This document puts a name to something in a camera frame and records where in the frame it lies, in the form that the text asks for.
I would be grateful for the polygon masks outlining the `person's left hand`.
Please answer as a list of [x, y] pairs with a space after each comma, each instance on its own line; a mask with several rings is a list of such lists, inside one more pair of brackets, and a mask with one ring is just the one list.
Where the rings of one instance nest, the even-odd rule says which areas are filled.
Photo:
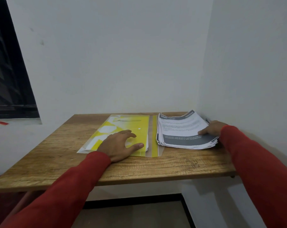
[[106, 154], [112, 163], [122, 161], [129, 157], [126, 154], [126, 141], [129, 138], [136, 138], [134, 133], [109, 135], [98, 147], [97, 152]]

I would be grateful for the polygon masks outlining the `person's right hand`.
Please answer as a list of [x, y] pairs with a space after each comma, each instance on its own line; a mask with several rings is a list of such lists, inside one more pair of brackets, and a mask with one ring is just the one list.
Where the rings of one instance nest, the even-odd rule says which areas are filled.
[[214, 120], [209, 123], [209, 125], [204, 129], [213, 129], [214, 136], [219, 137], [221, 133], [221, 129], [228, 124]]

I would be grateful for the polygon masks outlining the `stack of printed papers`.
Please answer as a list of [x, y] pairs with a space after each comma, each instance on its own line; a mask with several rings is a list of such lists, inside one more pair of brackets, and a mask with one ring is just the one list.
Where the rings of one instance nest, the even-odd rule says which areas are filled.
[[156, 141], [158, 145], [181, 149], [208, 149], [217, 145], [216, 136], [198, 132], [209, 125], [209, 121], [201, 118], [191, 110], [182, 116], [165, 116], [158, 114]]

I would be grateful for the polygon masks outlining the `person's left forearm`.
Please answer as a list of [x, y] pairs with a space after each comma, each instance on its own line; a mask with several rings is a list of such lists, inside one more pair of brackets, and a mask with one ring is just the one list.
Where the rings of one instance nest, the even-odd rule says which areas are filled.
[[67, 170], [42, 195], [11, 216], [3, 228], [71, 228], [111, 160], [94, 151]]

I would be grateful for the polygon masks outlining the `person's right forearm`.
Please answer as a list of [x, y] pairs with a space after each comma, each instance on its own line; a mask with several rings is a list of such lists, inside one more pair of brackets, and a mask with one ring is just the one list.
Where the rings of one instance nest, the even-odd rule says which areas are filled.
[[220, 141], [267, 228], [287, 228], [287, 167], [234, 126], [221, 129]]

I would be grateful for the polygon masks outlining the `yellow transparent plastic document folder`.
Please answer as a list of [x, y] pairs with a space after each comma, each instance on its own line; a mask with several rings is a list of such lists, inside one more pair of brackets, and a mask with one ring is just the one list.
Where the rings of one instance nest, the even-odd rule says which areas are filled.
[[123, 130], [131, 130], [136, 138], [128, 138], [125, 146], [143, 143], [144, 147], [133, 152], [131, 156], [137, 157], [160, 157], [164, 147], [158, 145], [157, 116], [149, 115], [110, 115], [105, 122], [92, 134], [87, 142], [77, 151], [80, 154], [88, 154], [96, 151], [101, 143], [111, 134]]

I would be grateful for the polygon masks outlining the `black skirting board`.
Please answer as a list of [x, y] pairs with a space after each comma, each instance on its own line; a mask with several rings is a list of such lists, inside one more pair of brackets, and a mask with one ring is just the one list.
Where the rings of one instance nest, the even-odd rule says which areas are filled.
[[86, 201], [82, 209], [101, 209], [109, 207], [134, 206], [167, 202], [181, 202], [190, 228], [196, 228], [191, 213], [187, 207], [186, 201], [181, 193]]

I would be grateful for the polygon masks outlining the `brown table leg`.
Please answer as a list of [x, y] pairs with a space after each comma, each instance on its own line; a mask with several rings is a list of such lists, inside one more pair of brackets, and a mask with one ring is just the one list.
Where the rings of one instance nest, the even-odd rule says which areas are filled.
[[11, 216], [17, 214], [19, 211], [21, 211], [26, 206], [31, 204], [36, 198], [38, 198], [44, 192], [45, 192], [44, 190], [26, 192], [25, 195], [22, 197], [22, 199], [17, 203], [17, 205], [13, 208], [13, 210], [8, 214], [5, 220], [8, 220]]

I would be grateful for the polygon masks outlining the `dark window with black frame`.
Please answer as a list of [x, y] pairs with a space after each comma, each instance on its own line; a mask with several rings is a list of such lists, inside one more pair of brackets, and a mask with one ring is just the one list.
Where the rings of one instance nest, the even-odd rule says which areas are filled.
[[0, 119], [40, 118], [7, 0], [0, 0]]

